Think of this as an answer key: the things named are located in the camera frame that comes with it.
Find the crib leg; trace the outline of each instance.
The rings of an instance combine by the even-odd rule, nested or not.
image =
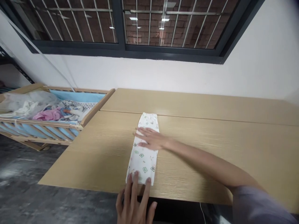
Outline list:
[[[30,148],[35,149],[36,151],[41,151],[45,148],[45,150],[48,150],[50,148],[50,146],[48,146],[49,144],[45,143],[42,146],[38,146],[37,144],[33,143],[33,142],[19,142],[22,143],[23,145],[26,145]]]

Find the baby crib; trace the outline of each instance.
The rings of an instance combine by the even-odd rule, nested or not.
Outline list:
[[[44,86],[41,83],[32,84],[12,90],[8,93],[25,94],[31,91],[66,91],[72,92],[71,88]],[[79,93],[103,94],[101,100],[88,112],[82,119],[80,124],[68,124],[55,121],[40,121],[29,119],[10,119],[0,117],[0,134],[5,135],[15,141],[18,141],[37,151],[49,149],[49,144],[69,145],[76,136],[84,129],[91,118],[99,111],[107,102],[115,89],[110,91],[79,89],[75,88]],[[4,94],[0,94],[0,102],[5,99]]]

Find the white patterned cloth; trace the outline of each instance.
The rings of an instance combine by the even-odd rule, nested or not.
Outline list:
[[[68,106],[79,107],[79,106],[81,106],[84,109],[92,109],[92,108],[94,108],[95,105],[97,105],[97,103],[77,102],[77,101],[73,101],[73,100],[63,100],[62,102],[65,105],[65,107],[68,107]]]
[[[151,128],[159,132],[158,119],[156,114],[143,113],[140,117],[138,127]],[[147,178],[151,178],[151,185],[154,185],[155,169],[157,162],[158,150],[150,150],[141,146],[138,143],[146,142],[140,138],[135,137],[133,143],[133,149],[131,152],[131,157],[129,161],[129,166],[127,170],[126,182],[128,175],[132,173],[132,178],[134,177],[135,171],[139,172],[138,183],[145,184]]]

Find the metal shelf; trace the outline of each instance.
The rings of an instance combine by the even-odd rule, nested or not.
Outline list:
[[[12,64],[16,67],[17,70],[31,83],[33,84],[34,81],[27,75],[27,73],[21,69],[21,67],[16,63],[16,61],[10,57],[6,51],[0,46],[0,65],[5,64]]]

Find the wooden crib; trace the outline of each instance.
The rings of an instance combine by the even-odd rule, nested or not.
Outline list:
[[[71,88],[64,87],[53,87],[53,86],[44,86],[41,83],[32,84],[29,86],[21,87],[16,90],[10,91],[9,93],[19,93],[24,94],[31,91],[47,91],[50,90],[59,90],[59,91],[70,91]],[[91,120],[91,118],[99,111],[102,106],[107,102],[107,100],[111,97],[111,95],[115,92],[115,89],[111,89],[110,91],[105,90],[94,90],[94,89],[79,89],[75,88],[76,92],[87,92],[87,93],[98,93],[105,94],[105,96],[91,109],[91,111],[83,118],[80,124],[67,124],[67,123],[58,123],[58,122],[49,122],[49,121],[39,121],[39,120],[29,120],[29,119],[9,119],[9,118],[1,118],[0,117],[0,134],[5,135],[15,141],[18,141],[28,147],[31,147],[37,151],[47,150],[49,149],[49,144],[58,144],[58,145],[69,145],[76,135],[73,133],[71,129],[75,129],[78,133],[81,132],[87,123]],[[4,94],[0,94],[0,102],[5,99]],[[29,133],[20,133],[16,132],[16,125],[26,124],[33,130],[37,131],[45,138],[39,138]],[[43,143],[41,146],[35,144],[35,142]]]

